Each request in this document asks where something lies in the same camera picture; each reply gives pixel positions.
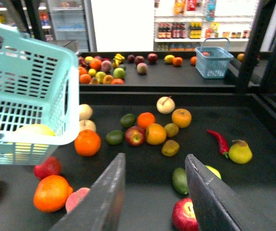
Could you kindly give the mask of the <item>right gripper dark camera right finger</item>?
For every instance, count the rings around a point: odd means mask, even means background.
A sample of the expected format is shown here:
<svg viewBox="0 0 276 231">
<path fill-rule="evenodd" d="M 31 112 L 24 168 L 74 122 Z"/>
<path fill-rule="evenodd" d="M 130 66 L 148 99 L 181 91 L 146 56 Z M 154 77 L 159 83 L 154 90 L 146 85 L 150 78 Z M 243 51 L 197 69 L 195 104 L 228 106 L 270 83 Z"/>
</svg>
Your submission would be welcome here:
<svg viewBox="0 0 276 231">
<path fill-rule="evenodd" d="M 185 167 L 202 231 L 276 231 L 276 157 L 248 165 L 223 163 L 219 179 L 193 154 Z"/>
</svg>

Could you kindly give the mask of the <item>right gripper dark camera left finger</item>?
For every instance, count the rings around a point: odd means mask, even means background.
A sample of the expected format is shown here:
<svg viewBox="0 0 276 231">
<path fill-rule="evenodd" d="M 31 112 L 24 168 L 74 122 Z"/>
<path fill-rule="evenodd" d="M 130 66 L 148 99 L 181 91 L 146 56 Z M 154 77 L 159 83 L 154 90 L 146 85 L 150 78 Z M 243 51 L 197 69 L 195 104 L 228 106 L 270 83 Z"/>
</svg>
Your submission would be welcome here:
<svg viewBox="0 0 276 231">
<path fill-rule="evenodd" d="M 87 196 L 51 231 L 116 231 L 125 196 L 126 159 L 118 153 Z"/>
</svg>

